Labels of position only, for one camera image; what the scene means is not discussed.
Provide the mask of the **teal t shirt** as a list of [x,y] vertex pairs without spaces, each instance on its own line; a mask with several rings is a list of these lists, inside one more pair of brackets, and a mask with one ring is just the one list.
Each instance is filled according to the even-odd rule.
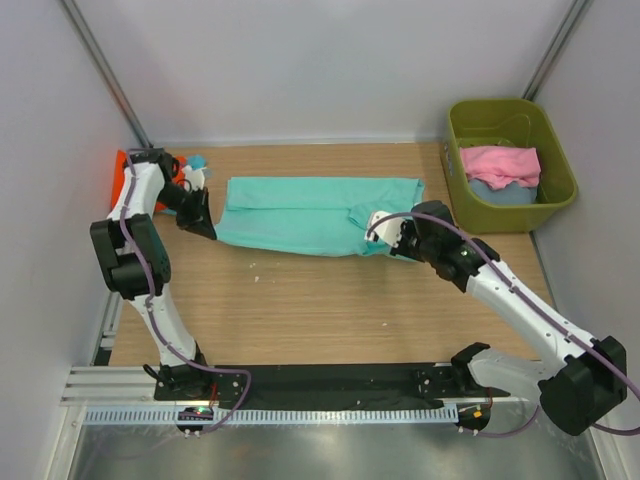
[[386,255],[366,240],[371,214],[420,203],[418,178],[233,177],[215,230],[227,245],[308,256]]

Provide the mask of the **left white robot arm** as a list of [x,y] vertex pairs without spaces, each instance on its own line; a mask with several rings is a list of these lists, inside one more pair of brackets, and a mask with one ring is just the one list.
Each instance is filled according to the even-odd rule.
[[106,219],[90,226],[102,276],[139,313],[158,348],[158,367],[143,368],[156,382],[155,399],[200,400],[212,388],[212,375],[173,301],[171,263],[153,215],[162,204],[174,211],[179,229],[216,239],[206,173],[181,165],[162,148],[133,149],[119,167],[116,203]]

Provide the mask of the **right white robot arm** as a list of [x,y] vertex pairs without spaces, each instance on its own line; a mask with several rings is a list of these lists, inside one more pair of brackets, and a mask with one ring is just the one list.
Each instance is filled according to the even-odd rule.
[[507,322],[537,353],[535,361],[475,344],[450,372],[452,387],[472,396],[484,386],[523,397],[542,409],[563,432],[589,428],[631,437],[637,428],[602,424],[639,388],[627,375],[627,352],[612,336],[598,339],[534,294],[500,255],[479,238],[459,230],[440,201],[409,212],[371,215],[368,240],[381,240],[393,256],[429,264],[443,280],[479,300]]

